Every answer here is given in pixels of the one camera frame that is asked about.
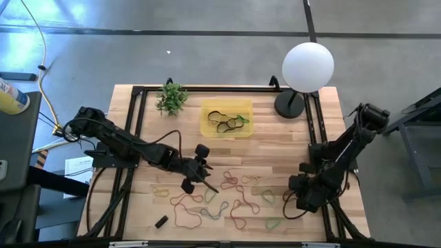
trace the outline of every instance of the yellow container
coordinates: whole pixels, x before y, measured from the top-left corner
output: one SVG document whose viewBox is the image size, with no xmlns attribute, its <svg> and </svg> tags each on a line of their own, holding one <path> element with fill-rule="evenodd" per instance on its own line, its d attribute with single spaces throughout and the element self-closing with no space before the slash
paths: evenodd
<svg viewBox="0 0 441 248">
<path fill-rule="evenodd" d="M 201 134 L 210 138 L 243 138 L 249 137 L 253 134 L 253 102 L 249 99 L 222 99 L 222 100 L 203 100 L 201 107 Z M 220 121 L 228 121 L 231 118 L 238 118 L 238 115 L 243 117 L 248 123 L 243 123 L 243 127 L 234 130 L 226 130 L 228 127 L 223 124 L 218 128 L 216 121 L 210 121 L 208 115 L 213 111 L 219 111 L 221 116 L 217 113 L 210 115 L 210 118 Z M 230 127 L 235 126 L 234 123 L 240 125 L 240 119 L 230 121 Z"/>
</svg>

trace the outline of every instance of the white globe lamp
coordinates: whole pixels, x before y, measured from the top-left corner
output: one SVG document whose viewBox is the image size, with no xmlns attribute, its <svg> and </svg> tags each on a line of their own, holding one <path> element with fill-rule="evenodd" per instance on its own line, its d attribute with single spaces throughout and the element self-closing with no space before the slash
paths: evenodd
<svg viewBox="0 0 441 248">
<path fill-rule="evenodd" d="M 291 49 L 282 65 L 282 75 L 294 91 L 280 93 L 274 107 L 284 118 L 296 118 L 302 114 L 305 103 L 297 94 L 310 93 L 328 84 L 334 73 L 334 58 L 326 47 L 306 42 Z"/>
</svg>

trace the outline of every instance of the wooden tabletop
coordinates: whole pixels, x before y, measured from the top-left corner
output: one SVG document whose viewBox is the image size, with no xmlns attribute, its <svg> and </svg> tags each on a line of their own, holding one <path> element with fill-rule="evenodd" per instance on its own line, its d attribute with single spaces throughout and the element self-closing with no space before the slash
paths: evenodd
<svg viewBox="0 0 441 248">
<path fill-rule="evenodd" d="M 110 103 L 108 118 L 119 127 L 124 127 L 127 116 L 130 92 L 133 85 L 115 85 L 112 101 Z M 313 214 L 307 213 L 297 220 L 285 220 L 282 213 L 282 194 L 288 190 L 288 178 L 298 174 L 298 165 L 307 162 L 307 146 L 310 143 L 309 132 L 305 111 L 295 119 L 284 119 L 277 115 L 274 110 L 274 99 L 277 93 L 210 93 L 191 92 L 184 106 L 184 111 L 178 116 L 161 116 L 155 110 L 156 96 L 149 93 L 141 138 L 145 141 L 153 141 L 170 130 L 180 130 L 183 135 L 182 150 L 184 156 L 194 157 L 195 147 L 201 143 L 210 148 L 207 158 L 209 165 L 214 168 L 207 182 L 219 189 L 210 203 L 195 203 L 190 198 L 183 200 L 184 206 L 190 213 L 185 212 L 182 205 L 176 206 L 178 216 L 177 225 L 195 226 L 202 220 L 200 227 L 188 229 L 175 225 L 174 206 L 170 204 L 170 197 L 179 196 L 183 193 L 180 188 L 182 175 L 163 172 L 150 167 L 142 161 L 135 171 L 134 182 L 130 194 L 130 202 L 125 224 L 125 240 L 242 240 L 242 241 L 324 241 L 325 231 L 320 210 Z M 199 118 L 201 115 L 201 102 L 203 99 L 251 99 L 254 109 L 254 134 L 249 138 L 205 138 L 199 130 Z M 324 87 L 320 90 L 325 127 L 330 141 L 339 137 L 345 131 L 345 124 L 340 109 L 337 89 Z M 316 115 L 313 106 L 315 127 Z M 139 100 L 136 102 L 134 120 L 132 121 L 132 133 L 136 123 L 136 113 L 139 109 Z M 316 130 L 316 136 L 320 142 L 320 135 Z M 171 135 L 163 140 L 164 144 L 177 147 L 178 136 Z M 110 194 L 114 181 L 115 169 L 107 169 L 96 183 L 93 197 L 90 203 L 91 226 L 101 217 L 109 204 Z M 235 227 L 234 220 L 230 217 L 230 210 L 236 199 L 242 200 L 240 192 L 235 188 L 221 190 L 220 184 L 224 181 L 224 172 L 231 172 L 232 176 L 239 178 L 239 185 L 245 188 L 245 199 L 260 205 L 258 214 L 254 214 L 251 207 L 241 205 L 233 211 L 234 217 L 244 218 L 247 222 L 242 230 Z M 242 176 L 258 177 L 258 189 L 251 192 L 253 183 L 241 183 Z M 360 189 L 353 175 L 349 175 L 350 189 L 340 197 L 342 208 L 357 228 L 366 236 L 369 236 Z M 153 190 L 168 189 L 170 196 L 160 197 L 153 194 Z M 267 202 L 259 192 L 266 189 L 273 191 L 275 203 Z M 206 186 L 197 184 L 193 195 L 204 195 Z M 212 220 L 206 216 L 199 218 L 200 210 L 207 208 L 210 213 L 216 215 L 221 203 L 227 201 L 229 207 L 222 212 L 218 220 Z M 287 206 L 287 215 L 295 216 L 301 211 L 295 208 L 295 201 Z M 116 209 L 112 233 L 116 230 L 119 218 L 118 207 Z M 329 207 L 333 231 L 336 234 L 334 212 Z M 155 223 L 164 215 L 169 220 L 160 228 L 155 228 Z M 269 230 L 265 227 L 266 221 L 271 226 L 280 221 L 279 226 Z M 81 218 L 78 235 L 84 234 L 85 211 Z"/>
</svg>

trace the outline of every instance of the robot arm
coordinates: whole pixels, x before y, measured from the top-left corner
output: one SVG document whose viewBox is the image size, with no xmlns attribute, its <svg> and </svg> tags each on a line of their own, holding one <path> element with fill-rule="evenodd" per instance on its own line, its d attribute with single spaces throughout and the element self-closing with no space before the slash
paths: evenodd
<svg viewBox="0 0 441 248">
<path fill-rule="evenodd" d="M 327 201 L 338 198 L 349 165 L 376 134 L 387 126 L 389 112 L 372 104 L 360 104 L 355 110 L 354 124 L 336 141 L 309 146 L 310 165 L 300 165 L 304 174 L 289 177 L 289 188 L 295 191 L 298 209 L 318 211 Z"/>
<path fill-rule="evenodd" d="M 205 182 L 205 177 L 210 176 L 207 169 L 212 168 L 207 165 L 205 160 L 209 154 L 209 149 L 203 145 L 197 146 L 195 158 L 182 158 L 180 151 L 177 149 L 158 143 L 160 140 L 147 143 L 107 120 L 101 110 L 91 107 L 81 107 L 75 118 L 66 123 L 65 127 L 67 126 L 70 126 L 71 134 L 74 136 L 84 135 L 99 139 L 109 147 L 114 156 L 120 159 L 130 160 L 134 156 L 139 156 L 153 167 L 184 175 L 185 179 L 181 187 L 188 194 L 191 194 L 194 189 L 191 182 L 205 183 L 217 192 L 216 189 Z M 181 143 L 181 133 L 179 133 L 179 141 Z M 102 151 L 88 152 L 91 156 L 100 156 L 102 153 Z"/>
</svg>

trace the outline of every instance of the potted plant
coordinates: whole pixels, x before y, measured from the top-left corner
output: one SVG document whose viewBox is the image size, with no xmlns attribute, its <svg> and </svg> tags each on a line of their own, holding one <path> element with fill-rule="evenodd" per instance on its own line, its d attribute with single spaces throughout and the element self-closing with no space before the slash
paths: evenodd
<svg viewBox="0 0 441 248">
<path fill-rule="evenodd" d="M 156 97 L 158 99 L 156 109 L 161 111 L 161 115 L 167 112 L 169 116 L 176 116 L 179 110 L 183 110 L 182 106 L 188 99 L 188 93 L 182 90 L 182 85 L 167 82 Z"/>
</svg>

